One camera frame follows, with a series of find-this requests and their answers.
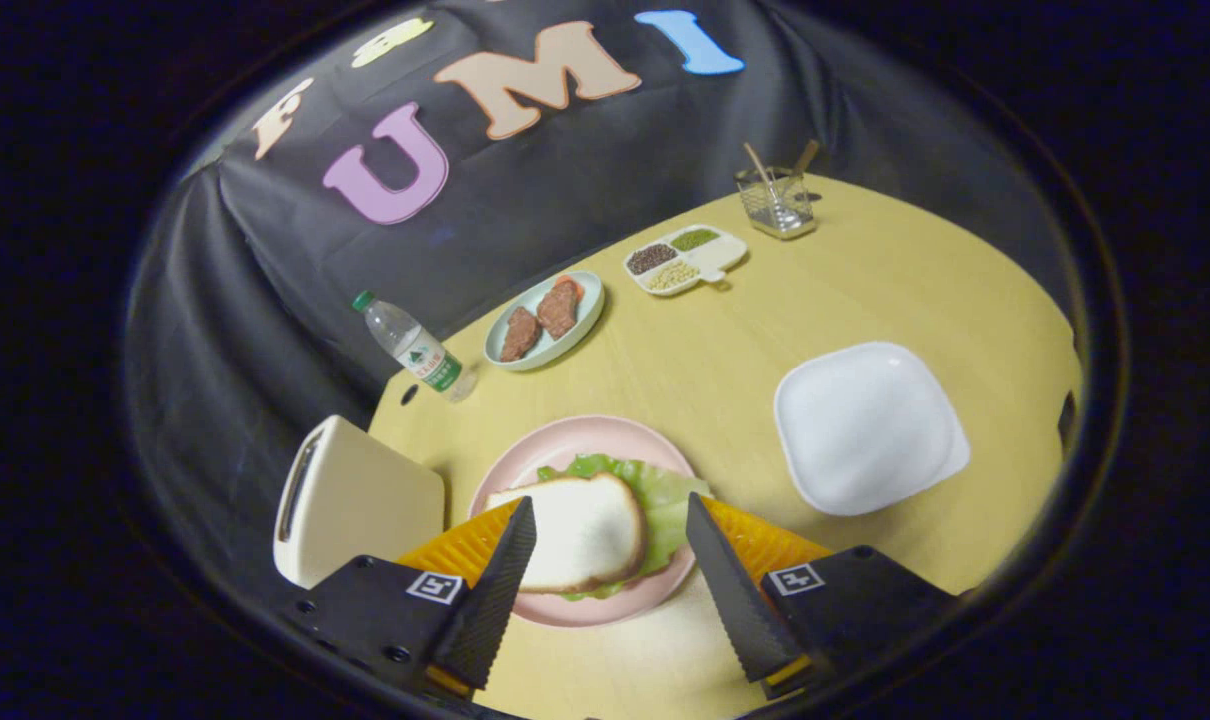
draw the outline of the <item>bread slice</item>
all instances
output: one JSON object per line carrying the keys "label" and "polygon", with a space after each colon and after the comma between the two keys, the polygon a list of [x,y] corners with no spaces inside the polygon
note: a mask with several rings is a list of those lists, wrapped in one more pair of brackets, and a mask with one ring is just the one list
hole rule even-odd
{"label": "bread slice", "polygon": [[632,577],[645,560],[645,512],[610,473],[559,478],[495,493],[485,509],[530,497],[538,542],[522,592],[590,592]]}

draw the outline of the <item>white toaster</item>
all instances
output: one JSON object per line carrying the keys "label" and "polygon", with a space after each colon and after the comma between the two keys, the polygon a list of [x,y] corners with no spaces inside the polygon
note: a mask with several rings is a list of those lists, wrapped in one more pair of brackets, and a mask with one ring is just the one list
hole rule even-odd
{"label": "white toaster", "polygon": [[394,561],[445,529],[445,483],[338,415],[299,447],[276,511],[276,569],[311,589],[356,555]]}

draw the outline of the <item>yellow table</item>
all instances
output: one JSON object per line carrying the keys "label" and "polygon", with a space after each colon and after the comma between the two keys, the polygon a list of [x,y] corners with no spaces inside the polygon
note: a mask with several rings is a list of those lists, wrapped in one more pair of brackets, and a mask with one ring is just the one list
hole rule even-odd
{"label": "yellow table", "polygon": [[[865,188],[807,178],[819,227],[794,241],[751,229],[730,195],[646,229],[574,270],[600,275],[607,304],[576,349],[529,373],[489,365],[496,306],[446,346],[480,373],[465,402],[401,397],[387,384],[369,433],[436,470],[451,524],[490,465],[551,420],[609,414],[675,443],[721,500],[834,551],[868,543],[947,592],[986,578],[1015,547],[1062,460],[1058,414],[1081,386],[1072,333],[1015,263],[924,211]],[[727,286],[651,296],[623,259],[707,223],[750,246]],[[910,349],[934,371],[970,439],[960,474],[855,518],[811,509],[793,488],[774,388],[802,361],[858,342]],[[701,574],[641,618],[586,630],[513,618],[477,702],[535,719],[730,718],[764,703],[728,645]]]}

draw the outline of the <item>water bottle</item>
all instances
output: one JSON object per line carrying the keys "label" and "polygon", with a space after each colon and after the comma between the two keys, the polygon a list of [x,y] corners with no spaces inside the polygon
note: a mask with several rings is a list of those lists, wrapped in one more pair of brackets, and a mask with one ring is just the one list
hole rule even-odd
{"label": "water bottle", "polygon": [[437,341],[431,333],[409,313],[393,304],[376,300],[364,290],[352,301],[352,310],[365,316],[365,327],[373,338],[413,373],[419,381],[445,396],[445,401],[459,402],[476,387],[476,371],[463,368],[459,357]]}

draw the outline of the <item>beige letter m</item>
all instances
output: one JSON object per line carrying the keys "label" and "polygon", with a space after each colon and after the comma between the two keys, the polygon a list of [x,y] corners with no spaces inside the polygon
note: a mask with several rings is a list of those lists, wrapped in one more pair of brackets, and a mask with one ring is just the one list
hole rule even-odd
{"label": "beige letter m", "polygon": [[457,82],[490,117],[486,136],[502,140],[538,122],[535,108],[517,104],[513,94],[563,110],[569,106],[567,74],[577,81],[577,96],[599,100],[617,96],[641,79],[620,68],[592,36],[592,25],[576,21],[552,25],[535,38],[532,63],[508,54],[477,53],[436,74],[436,82]]}

